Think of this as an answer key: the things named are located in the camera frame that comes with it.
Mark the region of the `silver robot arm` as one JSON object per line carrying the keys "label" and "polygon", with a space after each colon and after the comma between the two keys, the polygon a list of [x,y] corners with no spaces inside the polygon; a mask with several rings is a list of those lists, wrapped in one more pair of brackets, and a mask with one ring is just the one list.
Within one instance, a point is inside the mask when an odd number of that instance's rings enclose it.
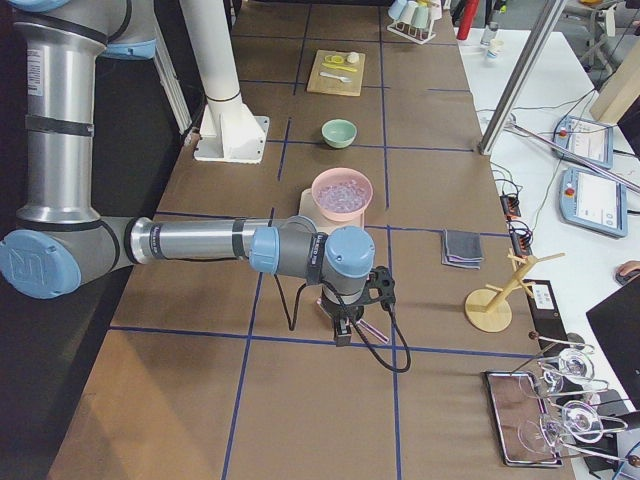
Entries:
{"label": "silver robot arm", "polygon": [[378,274],[359,226],[320,232],[307,217],[155,222],[104,217],[91,204],[95,63],[156,52],[150,1],[15,1],[27,43],[28,199],[1,242],[1,272],[21,293],[50,299],[116,269],[156,260],[246,260],[322,289],[337,345],[361,330]]}

